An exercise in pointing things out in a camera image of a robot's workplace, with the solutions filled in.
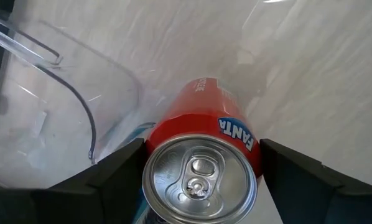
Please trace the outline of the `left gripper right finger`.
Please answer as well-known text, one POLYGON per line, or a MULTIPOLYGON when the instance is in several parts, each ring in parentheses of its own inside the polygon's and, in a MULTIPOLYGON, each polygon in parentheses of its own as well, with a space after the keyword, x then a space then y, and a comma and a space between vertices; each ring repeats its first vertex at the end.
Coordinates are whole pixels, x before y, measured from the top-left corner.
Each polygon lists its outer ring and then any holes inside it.
POLYGON ((283 223, 372 223, 372 185, 261 139, 263 176, 283 223))

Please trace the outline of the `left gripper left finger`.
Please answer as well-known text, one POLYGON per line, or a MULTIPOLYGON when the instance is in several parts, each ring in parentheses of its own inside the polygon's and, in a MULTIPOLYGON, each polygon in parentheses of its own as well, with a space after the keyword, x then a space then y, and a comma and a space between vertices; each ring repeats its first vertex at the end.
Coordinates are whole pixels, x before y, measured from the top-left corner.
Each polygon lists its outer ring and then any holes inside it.
POLYGON ((137 138, 47 189, 0 187, 0 223, 132 223, 145 163, 146 145, 137 138))

